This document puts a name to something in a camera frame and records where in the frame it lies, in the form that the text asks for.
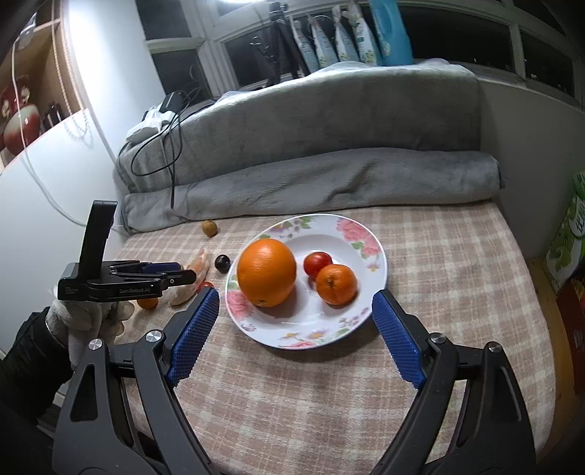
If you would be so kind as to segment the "left gloved hand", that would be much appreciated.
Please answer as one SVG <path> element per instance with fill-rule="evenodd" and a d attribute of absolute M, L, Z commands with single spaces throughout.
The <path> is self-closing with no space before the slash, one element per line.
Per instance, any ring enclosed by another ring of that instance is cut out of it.
<path fill-rule="evenodd" d="M 134 314 L 131 302 L 94 303 L 54 300 L 46 315 L 46 327 L 67 350 L 75 369 L 90 341 L 101 338 L 112 344 L 124 332 Z"/>

